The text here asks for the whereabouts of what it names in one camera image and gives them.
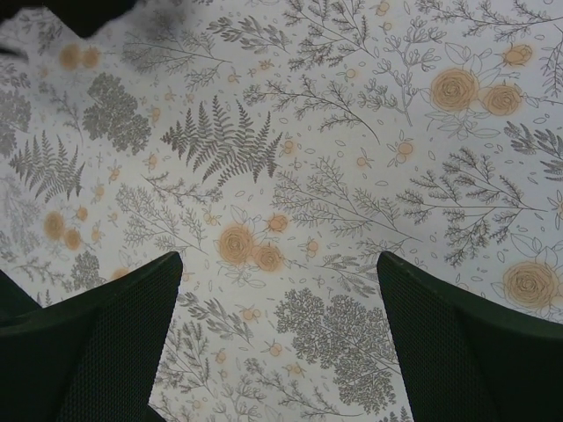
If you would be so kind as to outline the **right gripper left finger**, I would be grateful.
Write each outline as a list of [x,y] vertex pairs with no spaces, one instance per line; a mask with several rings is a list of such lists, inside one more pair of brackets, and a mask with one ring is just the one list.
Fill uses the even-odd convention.
[[3,421],[160,421],[149,405],[183,263],[176,252],[41,307],[1,276]]

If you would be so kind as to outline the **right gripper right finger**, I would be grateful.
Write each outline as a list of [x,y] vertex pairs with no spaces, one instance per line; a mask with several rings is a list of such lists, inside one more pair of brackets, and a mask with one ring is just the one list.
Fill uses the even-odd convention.
[[562,327],[385,251],[377,273],[413,419],[560,421]]

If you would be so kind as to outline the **black t-shirt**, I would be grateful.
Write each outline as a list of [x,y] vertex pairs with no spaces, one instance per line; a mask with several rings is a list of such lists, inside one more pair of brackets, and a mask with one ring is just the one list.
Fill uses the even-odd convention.
[[[23,10],[48,9],[81,39],[89,39],[106,25],[128,15],[138,1],[2,1],[1,24],[12,20]],[[139,30],[153,34],[158,20],[175,27],[189,23],[191,19],[183,11],[155,10],[150,16],[138,18]]]

